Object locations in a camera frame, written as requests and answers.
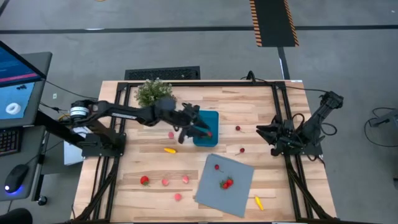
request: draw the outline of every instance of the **blue bowl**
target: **blue bowl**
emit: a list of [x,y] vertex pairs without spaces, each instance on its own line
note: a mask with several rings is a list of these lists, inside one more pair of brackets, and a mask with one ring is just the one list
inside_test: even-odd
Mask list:
[[211,138],[193,137],[193,143],[201,147],[215,147],[218,144],[218,112],[217,111],[199,111],[199,116],[209,127],[213,134]]

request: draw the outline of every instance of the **yellow and black tape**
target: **yellow and black tape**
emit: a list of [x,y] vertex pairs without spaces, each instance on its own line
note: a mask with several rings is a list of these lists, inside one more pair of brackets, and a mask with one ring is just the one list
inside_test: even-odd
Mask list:
[[287,0],[249,0],[259,47],[299,46]]

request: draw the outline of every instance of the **gray floor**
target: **gray floor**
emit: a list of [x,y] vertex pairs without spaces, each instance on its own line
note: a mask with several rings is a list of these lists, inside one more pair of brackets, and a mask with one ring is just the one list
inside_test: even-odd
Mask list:
[[[395,0],[289,3],[297,26],[398,24]],[[243,0],[13,0],[0,17],[3,30],[250,25],[249,3]],[[372,117],[373,108],[398,105],[398,30],[297,34],[300,47],[285,48],[291,78],[303,80],[307,88],[333,90],[345,97],[344,107],[327,119],[338,127],[338,134],[322,144],[338,216],[344,220],[396,223],[398,190],[392,178],[398,176],[398,149],[367,142],[363,125]],[[103,80],[120,80],[124,70],[132,68],[199,65],[202,79],[237,79],[248,70],[264,79],[281,79],[276,49],[256,47],[250,31],[24,34],[0,35],[0,39],[20,54],[51,51],[49,80],[88,96],[98,95]],[[56,100],[52,99],[53,93],[58,95]],[[307,96],[315,111],[319,94],[307,92]],[[46,104],[66,109],[77,99],[50,85],[42,97]],[[58,116],[43,110],[54,118]],[[369,130],[369,135],[383,144],[397,144],[396,131],[384,125]],[[12,208],[28,208],[34,223],[65,221],[78,177],[75,169],[50,175],[43,188],[43,194],[50,199],[47,206],[19,200]],[[0,203],[0,213],[5,213],[7,206],[7,202]]]

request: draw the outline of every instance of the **monitor screen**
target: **monitor screen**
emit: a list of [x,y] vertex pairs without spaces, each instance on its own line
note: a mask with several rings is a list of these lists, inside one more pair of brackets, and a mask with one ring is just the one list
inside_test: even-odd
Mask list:
[[44,74],[0,42],[0,87],[41,80]]

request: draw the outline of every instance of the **mouse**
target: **mouse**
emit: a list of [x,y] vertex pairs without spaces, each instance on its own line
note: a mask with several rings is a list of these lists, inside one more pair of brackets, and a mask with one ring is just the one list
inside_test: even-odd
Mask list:
[[26,164],[19,164],[11,170],[4,183],[4,188],[7,193],[13,193],[19,189],[28,170],[29,166]]

